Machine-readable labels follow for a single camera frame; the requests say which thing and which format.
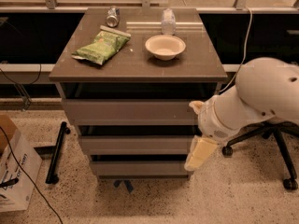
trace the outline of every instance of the concrete floor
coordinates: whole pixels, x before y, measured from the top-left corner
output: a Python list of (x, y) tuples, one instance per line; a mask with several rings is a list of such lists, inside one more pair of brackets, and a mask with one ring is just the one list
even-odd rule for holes
[[(1, 109), (32, 147), (55, 145), (60, 124), (67, 121), (63, 110), (48, 106)], [(232, 158), (223, 158), (219, 147), (189, 181), (133, 180), (130, 194), (123, 183), (116, 189), (113, 180), (97, 180), (70, 128), (57, 172), (60, 181), (45, 184), (50, 160), (43, 160), (36, 181), (64, 223), (299, 223), (299, 190), (283, 188), (289, 175), (272, 136), (235, 146)], [(298, 167), (299, 139), (285, 137)], [(34, 190), (28, 210), (0, 213), (0, 223), (59, 222)]]

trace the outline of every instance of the dresser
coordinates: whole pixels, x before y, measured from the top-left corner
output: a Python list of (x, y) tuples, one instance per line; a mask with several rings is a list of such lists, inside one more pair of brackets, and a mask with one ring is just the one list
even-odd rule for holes
[(211, 97), (226, 74), (195, 9), (174, 9), (186, 49), (160, 61), (145, 42), (161, 33), (162, 8), (121, 8), (116, 28), (131, 40), (100, 66), (71, 57), (106, 24), (107, 8), (86, 11), (50, 73), (82, 152), (98, 178), (190, 178), (184, 169), (200, 135), (193, 100)]

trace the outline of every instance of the drawer front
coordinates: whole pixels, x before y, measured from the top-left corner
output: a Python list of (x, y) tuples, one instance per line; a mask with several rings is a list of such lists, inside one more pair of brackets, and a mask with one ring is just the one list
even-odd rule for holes
[(189, 101), (62, 100), (73, 125), (194, 125)]
[(188, 154), (193, 136), (80, 136), (86, 155)]
[(184, 169), (184, 163), (184, 161), (103, 161), (91, 162), (90, 166), (95, 175), (103, 178), (113, 176), (184, 176), (187, 178), (190, 172)]

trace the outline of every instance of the brown countertop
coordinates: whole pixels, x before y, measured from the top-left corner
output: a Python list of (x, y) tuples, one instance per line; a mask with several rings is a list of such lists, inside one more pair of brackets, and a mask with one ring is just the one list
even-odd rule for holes
[(145, 42), (161, 33), (162, 8), (121, 8), (116, 28), (131, 34), (131, 40), (104, 65), (71, 57), (76, 49), (91, 44), (106, 25), (107, 9), (88, 9), (60, 59), (50, 73), (55, 82), (218, 82), (226, 79), (221, 61), (195, 9), (173, 9), (176, 36), (186, 43), (183, 53), (160, 61), (145, 49)]

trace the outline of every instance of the silver can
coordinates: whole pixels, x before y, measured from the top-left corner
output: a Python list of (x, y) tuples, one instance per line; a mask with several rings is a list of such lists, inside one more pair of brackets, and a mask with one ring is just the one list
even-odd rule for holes
[(120, 22), (120, 9), (117, 7), (111, 7), (107, 14), (107, 26), (116, 27)]

